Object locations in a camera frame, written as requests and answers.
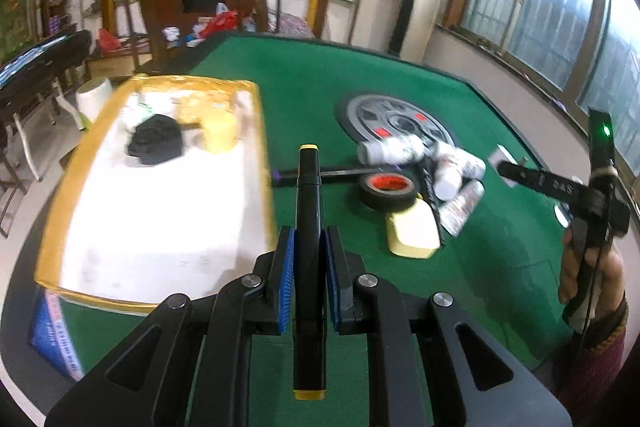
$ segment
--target person's hand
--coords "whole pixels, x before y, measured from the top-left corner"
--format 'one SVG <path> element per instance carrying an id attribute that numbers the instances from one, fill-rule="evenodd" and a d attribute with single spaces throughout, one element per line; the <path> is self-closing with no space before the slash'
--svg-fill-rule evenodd
<path id="1" fill-rule="evenodd" d="M 578 293 L 578 269 L 580 259 L 572 249 L 571 227 L 566 229 L 562 236 L 562 261 L 560 264 L 560 287 L 558 288 L 558 300 L 561 304 L 567 304 Z M 584 254 L 584 259 L 589 266 L 596 266 L 598 248 L 589 248 Z M 596 306 L 594 320 L 601 319 L 615 312 L 625 295 L 625 265 L 622 256 L 612 247 L 609 251 L 603 251 L 598 269 L 602 272 L 602 291 Z"/>

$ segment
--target silver bolt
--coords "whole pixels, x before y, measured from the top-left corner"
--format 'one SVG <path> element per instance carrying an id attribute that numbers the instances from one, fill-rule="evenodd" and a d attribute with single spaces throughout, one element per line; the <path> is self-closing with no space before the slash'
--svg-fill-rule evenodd
<path id="1" fill-rule="evenodd" d="M 249 275 L 242 277 L 242 286 L 246 286 L 247 288 L 255 288 L 260 285 L 261 282 L 262 279 L 260 279 L 260 276 L 255 273 L 250 273 Z"/>
<path id="2" fill-rule="evenodd" d="M 358 283 L 365 288 L 373 288 L 373 286 L 378 284 L 378 278 L 370 273 L 364 273 L 358 277 Z"/>
<path id="3" fill-rule="evenodd" d="M 453 304 L 453 297 L 448 293 L 438 292 L 433 296 L 433 302 L 435 302 L 441 308 L 446 308 Z"/>
<path id="4" fill-rule="evenodd" d="M 174 310 L 182 308 L 185 304 L 187 304 L 187 297 L 185 295 L 182 295 L 181 293 L 174 293 L 173 295 L 169 295 L 166 300 L 166 305 Z"/>

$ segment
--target yellow marker cap end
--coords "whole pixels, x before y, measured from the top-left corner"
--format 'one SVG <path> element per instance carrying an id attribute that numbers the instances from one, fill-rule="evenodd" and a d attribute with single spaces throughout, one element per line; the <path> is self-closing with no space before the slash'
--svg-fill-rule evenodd
<path id="1" fill-rule="evenodd" d="M 325 394 L 325 389 L 320 389 L 319 391 L 293 390 L 293 395 L 296 400 L 324 400 Z"/>

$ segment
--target green table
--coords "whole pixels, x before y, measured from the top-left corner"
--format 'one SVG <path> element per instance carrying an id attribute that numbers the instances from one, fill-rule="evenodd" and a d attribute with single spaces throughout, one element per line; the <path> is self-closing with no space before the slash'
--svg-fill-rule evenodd
<path id="1" fill-rule="evenodd" d="M 283 38 L 229 35 L 206 42 L 173 64 L 173 72 L 243 79 L 260 87 L 271 168 L 293 168 L 300 144 L 315 143 L 321 164 L 352 162 L 354 142 L 334 118 L 349 93 L 375 90 L 404 98 L 441 117 L 460 145 L 486 159 L 498 144 L 532 160 L 517 131 L 475 89 L 445 73 L 341 46 Z M 489 167 L 484 198 L 456 239 L 431 259 L 396 257 L 386 246 L 384 216 L 358 202 L 353 185 L 323 189 L 324 223 L 338 225 L 345 248 L 367 270 L 402 291 L 447 291 L 527 367 L 536 367 L 571 331 L 556 296 L 562 228 L 554 202 L 509 188 Z M 293 225 L 295 190 L 274 192 L 278 225 Z M 140 320 L 63 303 L 85 370 Z M 366 338 L 327 342 L 327 394 L 298 402 L 292 392 L 290 328 L 282 337 L 254 337 L 251 425 L 368 425 Z"/>

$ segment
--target red bag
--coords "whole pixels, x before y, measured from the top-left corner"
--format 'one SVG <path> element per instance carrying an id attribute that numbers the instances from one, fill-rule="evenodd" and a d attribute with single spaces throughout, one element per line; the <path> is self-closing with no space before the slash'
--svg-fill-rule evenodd
<path id="1" fill-rule="evenodd" d="M 104 52 L 114 52 L 120 48 L 120 41 L 104 28 L 98 30 L 98 44 Z"/>
<path id="2" fill-rule="evenodd" d="M 222 12 L 211 19 L 200 32 L 201 39 L 208 39 L 214 33 L 233 30 L 238 25 L 238 12 Z"/>

